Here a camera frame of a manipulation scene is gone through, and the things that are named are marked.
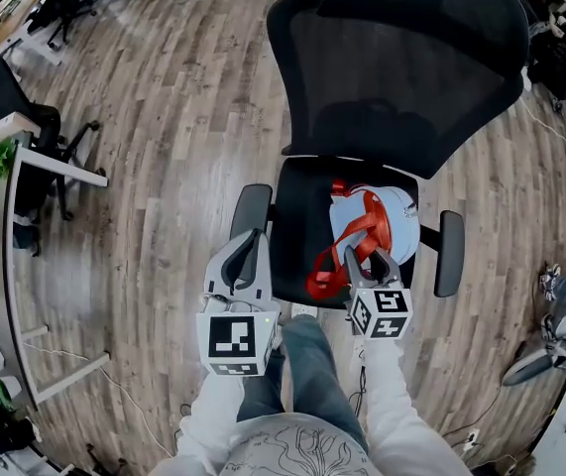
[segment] chair armrest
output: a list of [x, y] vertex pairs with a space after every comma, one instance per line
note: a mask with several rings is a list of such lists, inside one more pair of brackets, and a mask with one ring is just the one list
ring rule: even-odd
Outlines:
[[[252, 183], [243, 187], [234, 209], [230, 240], [253, 229], [260, 229], [263, 232], [267, 230], [272, 193], [272, 188], [263, 183]], [[252, 262], [248, 254], [239, 274], [240, 279], [247, 281], [252, 277]]]
[[434, 295], [439, 298], [456, 295], [463, 274], [465, 226], [463, 217], [450, 210], [441, 212], [439, 231], [421, 226], [421, 243], [437, 251]]

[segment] power outlet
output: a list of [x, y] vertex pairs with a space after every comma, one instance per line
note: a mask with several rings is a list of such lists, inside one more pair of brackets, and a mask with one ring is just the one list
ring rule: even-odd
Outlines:
[[470, 451], [474, 446], [477, 445], [477, 439], [479, 438], [479, 432], [477, 428], [473, 428], [468, 433], [467, 441], [463, 445], [463, 452]]

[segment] red strap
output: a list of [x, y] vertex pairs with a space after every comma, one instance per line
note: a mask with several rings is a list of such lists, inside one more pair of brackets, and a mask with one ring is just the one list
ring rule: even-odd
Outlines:
[[[338, 194], [348, 197], [351, 195], [351, 190], [353, 188], [349, 189], [347, 192]], [[346, 229], [338, 240], [318, 255], [315, 259], [315, 263], [313, 264], [313, 271], [306, 279], [306, 289], [314, 299], [335, 297], [338, 292], [349, 283], [348, 272], [346, 268], [340, 264], [336, 249], [337, 245], [345, 238], [348, 238], [360, 231], [367, 231], [367, 236], [355, 249], [355, 253], [360, 260], [360, 263], [366, 261], [366, 259], [375, 252], [375, 249], [377, 249], [378, 246], [388, 252], [391, 251], [393, 245], [391, 240], [391, 228], [389, 226], [384, 206], [381, 201], [375, 199], [376, 195], [372, 191], [367, 189], [363, 190], [365, 191], [364, 207], [366, 214], [352, 220], [346, 226]], [[335, 272], [321, 272], [320, 268], [322, 267], [322, 263], [329, 252], [331, 252], [333, 256]]]

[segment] wooden floor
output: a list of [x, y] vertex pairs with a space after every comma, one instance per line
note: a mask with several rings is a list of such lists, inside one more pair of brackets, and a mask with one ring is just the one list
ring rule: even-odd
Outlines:
[[[100, 0], [52, 66], [23, 52], [12, 63], [30, 98], [56, 106], [63, 131], [98, 119], [80, 155], [102, 167], [106, 189], [76, 187], [72, 222], [54, 210], [44, 252], [17, 252], [24, 325], [47, 323], [38, 343], [113, 361], [105, 369], [144, 411], [170, 451], [179, 406], [203, 376], [193, 336], [205, 266], [228, 239], [242, 186], [275, 184], [289, 142], [281, 77], [265, 29], [275, 0]], [[544, 92], [523, 100], [560, 133]], [[534, 319], [532, 290], [542, 263], [566, 273], [566, 144], [517, 103], [420, 182], [421, 221], [465, 217], [466, 264], [459, 294], [432, 293], [435, 254], [418, 251], [413, 331], [403, 369], [421, 415], [440, 432], [474, 421], [499, 390], [502, 371]], [[543, 309], [538, 300], [537, 310]], [[357, 387], [357, 355], [342, 312], [322, 312], [343, 387]], [[38, 379], [75, 364], [29, 350]], [[536, 435], [565, 374], [504, 389], [478, 427], [485, 444], [468, 465], [517, 453]], [[33, 414], [43, 451], [59, 464], [89, 467], [84, 445], [131, 474], [165, 457], [136, 409], [100, 373]], [[458, 442], [466, 430], [449, 437]]]

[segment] chair seat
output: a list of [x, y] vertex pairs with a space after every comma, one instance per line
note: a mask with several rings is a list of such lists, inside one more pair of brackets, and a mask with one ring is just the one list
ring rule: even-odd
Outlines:
[[[368, 161], [325, 157], [289, 158], [284, 161], [276, 193], [270, 255], [274, 296], [296, 303], [328, 308], [345, 308], [350, 299], [345, 288], [338, 297], [314, 300], [305, 288], [318, 254], [333, 244], [329, 206], [333, 181], [341, 179], [348, 186], [364, 183], [372, 186], [396, 186], [418, 203], [417, 181], [396, 170]], [[332, 271], [333, 263], [329, 259]], [[399, 267], [401, 279], [409, 287], [414, 256]]]

